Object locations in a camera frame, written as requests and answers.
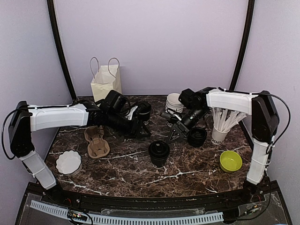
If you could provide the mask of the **black paper coffee cup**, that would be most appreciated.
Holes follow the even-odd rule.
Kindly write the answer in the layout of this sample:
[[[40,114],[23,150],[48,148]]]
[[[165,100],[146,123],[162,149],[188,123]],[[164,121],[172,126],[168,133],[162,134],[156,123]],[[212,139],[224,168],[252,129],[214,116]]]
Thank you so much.
[[[150,115],[149,114],[142,115],[141,120],[143,121],[144,125],[148,125],[150,122]]]

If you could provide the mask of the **black plastic cup lid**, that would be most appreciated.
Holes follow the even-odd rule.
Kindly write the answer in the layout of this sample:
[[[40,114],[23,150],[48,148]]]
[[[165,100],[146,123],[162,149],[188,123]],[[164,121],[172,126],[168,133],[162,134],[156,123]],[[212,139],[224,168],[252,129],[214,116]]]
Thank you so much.
[[[137,110],[135,111],[135,114],[138,118],[141,120],[147,120],[150,118],[150,112],[151,112],[151,104],[146,101],[138,102],[137,103]]]

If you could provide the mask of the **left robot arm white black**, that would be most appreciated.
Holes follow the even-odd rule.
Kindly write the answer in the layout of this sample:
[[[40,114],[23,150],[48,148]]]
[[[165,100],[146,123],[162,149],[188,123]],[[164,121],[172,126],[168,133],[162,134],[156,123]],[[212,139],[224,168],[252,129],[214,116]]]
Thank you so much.
[[[106,126],[126,138],[149,137],[150,131],[137,116],[127,119],[112,106],[101,102],[82,101],[74,105],[37,106],[26,101],[18,103],[4,121],[10,119],[8,135],[11,159],[18,158],[29,169],[40,185],[48,190],[48,197],[55,204],[66,201],[66,193],[59,189],[53,172],[36,152],[32,143],[32,132],[69,126],[91,127]]]

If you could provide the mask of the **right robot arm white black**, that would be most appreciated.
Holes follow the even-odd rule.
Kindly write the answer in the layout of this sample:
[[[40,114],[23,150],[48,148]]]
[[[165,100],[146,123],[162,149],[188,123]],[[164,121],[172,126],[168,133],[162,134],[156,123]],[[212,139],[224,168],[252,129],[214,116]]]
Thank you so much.
[[[246,180],[257,185],[264,177],[264,172],[270,164],[272,149],[279,140],[275,137],[279,115],[272,100],[274,97],[275,95],[268,91],[247,93],[206,87],[194,92],[191,89],[185,89],[181,92],[179,101],[189,111],[173,124],[166,142],[173,143],[186,139],[191,128],[209,110],[219,112],[223,109],[250,115],[254,148]]]

